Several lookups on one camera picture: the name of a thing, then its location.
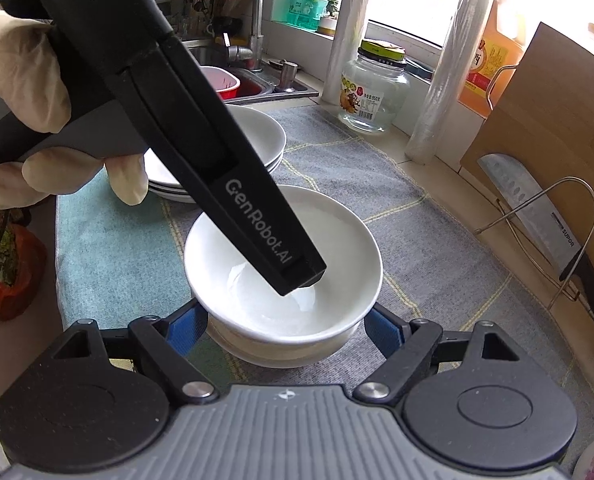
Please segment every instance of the beige rubber glove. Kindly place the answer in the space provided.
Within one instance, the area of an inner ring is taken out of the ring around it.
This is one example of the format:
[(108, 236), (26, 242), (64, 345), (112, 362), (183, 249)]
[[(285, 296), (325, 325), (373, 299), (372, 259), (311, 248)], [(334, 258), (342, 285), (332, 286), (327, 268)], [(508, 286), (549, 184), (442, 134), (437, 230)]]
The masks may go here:
[[(26, 126), (55, 134), (70, 119), (70, 99), (46, 37), (49, 29), (0, 10), (0, 97)], [(141, 203), (148, 192), (143, 155), (97, 160), (71, 148), (47, 148), (23, 164), (0, 164), (0, 209), (29, 206), (50, 194), (74, 193), (104, 164), (119, 199), (128, 205)]]

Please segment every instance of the wooden cutting board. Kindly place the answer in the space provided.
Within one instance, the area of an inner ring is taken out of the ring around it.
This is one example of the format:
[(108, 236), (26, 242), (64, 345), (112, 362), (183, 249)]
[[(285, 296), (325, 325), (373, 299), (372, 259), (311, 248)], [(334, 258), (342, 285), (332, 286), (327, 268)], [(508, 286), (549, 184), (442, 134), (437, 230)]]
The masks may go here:
[[(501, 195), (477, 164), (487, 153), (519, 160), (546, 188), (564, 176), (594, 189), (594, 56), (541, 23), (519, 68), (481, 127), (461, 164)], [(580, 184), (564, 183), (548, 194), (583, 243), (593, 206)], [(594, 264), (594, 235), (588, 254)]]

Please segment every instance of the striped cloth mat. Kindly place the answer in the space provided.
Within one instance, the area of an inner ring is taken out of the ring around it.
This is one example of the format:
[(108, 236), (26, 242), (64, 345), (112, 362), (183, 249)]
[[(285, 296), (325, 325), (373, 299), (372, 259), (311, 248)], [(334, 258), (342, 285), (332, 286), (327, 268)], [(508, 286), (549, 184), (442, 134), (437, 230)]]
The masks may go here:
[[(384, 263), (379, 302), (404, 319), (446, 330), (499, 323), (573, 399), (579, 428), (564, 466), (594, 440), (594, 394), (544, 306), (464, 226), (400, 167), (317, 106), (270, 112), (288, 145), (273, 174), (354, 211), (373, 233)], [(190, 298), (184, 241), (200, 211), (151, 194), (129, 208), (101, 173), (58, 200), (57, 281), (64, 325), (92, 317), (102, 328), (144, 314), (166, 316)], [(260, 368), (224, 352), (207, 335), (189, 359), (220, 388), (231, 382), (345, 383), (355, 386), (383, 357), (363, 328), (336, 354), (287, 370)]]

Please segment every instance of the plastic wrap roll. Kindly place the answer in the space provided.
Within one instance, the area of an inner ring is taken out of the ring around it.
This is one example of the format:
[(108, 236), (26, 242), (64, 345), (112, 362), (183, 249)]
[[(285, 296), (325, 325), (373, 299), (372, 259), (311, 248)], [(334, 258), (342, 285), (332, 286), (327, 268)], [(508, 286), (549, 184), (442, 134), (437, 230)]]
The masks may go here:
[(406, 147), (406, 154), (419, 164), (430, 162), (437, 151), (443, 123), (461, 93), (492, 3), (493, 0), (459, 0), (428, 95)]
[(328, 103), (339, 104), (341, 70), (346, 63), (357, 57), (357, 49), (368, 26), (368, 1), (341, 0), (326, 82), (321, 92), (321, 98)]

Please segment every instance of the stack of plates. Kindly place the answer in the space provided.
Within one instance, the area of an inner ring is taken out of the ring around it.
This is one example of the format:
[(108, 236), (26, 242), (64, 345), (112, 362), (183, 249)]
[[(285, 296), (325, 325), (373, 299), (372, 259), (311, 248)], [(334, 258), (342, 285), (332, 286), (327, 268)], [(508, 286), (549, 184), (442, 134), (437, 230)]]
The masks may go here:
[[(237, 105), (226, 105), (264, 166), (272, 173), (283, 158), (286, 132), (272, 117)], [(148, 190), (167, 200), (194, 204), (192, 197), (152, 150), (144, 155)]]

